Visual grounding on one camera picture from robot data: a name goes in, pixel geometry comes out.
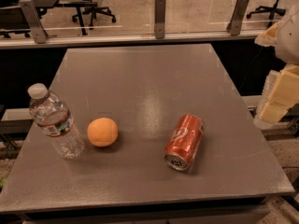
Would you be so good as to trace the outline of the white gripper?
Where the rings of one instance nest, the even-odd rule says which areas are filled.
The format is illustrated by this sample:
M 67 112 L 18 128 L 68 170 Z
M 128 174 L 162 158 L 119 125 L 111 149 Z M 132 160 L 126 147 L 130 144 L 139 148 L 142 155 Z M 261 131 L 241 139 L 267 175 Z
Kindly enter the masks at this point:
M 275 53 L 286 66 L 271 70 L 263 85 L 258 104 L 256 123 L 278 123 L 299 103 L 299 4 L 294 4 L 281 21 L 258 35 L 254 43 L 262 47 L 275 47 Z

